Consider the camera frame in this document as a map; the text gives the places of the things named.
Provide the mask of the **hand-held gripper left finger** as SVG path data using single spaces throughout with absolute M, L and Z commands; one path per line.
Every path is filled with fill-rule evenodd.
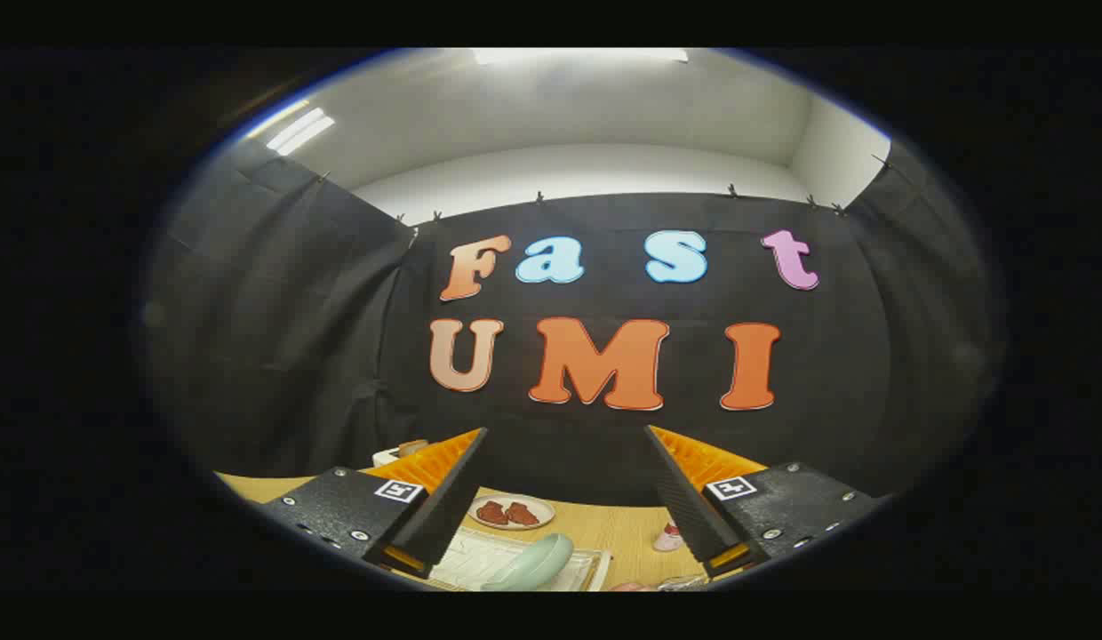
M 474 429 L 378 468 L 332 468 L 260 511 L 352 564 L 425 579 L 479 490 L 487 438 Z

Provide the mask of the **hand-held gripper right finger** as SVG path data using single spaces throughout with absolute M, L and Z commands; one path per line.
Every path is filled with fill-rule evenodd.
M 647 426 L 653 490 L 710 579 L 775 562 L 856 525 L 884 499 L 801 462 L 766 466 Z

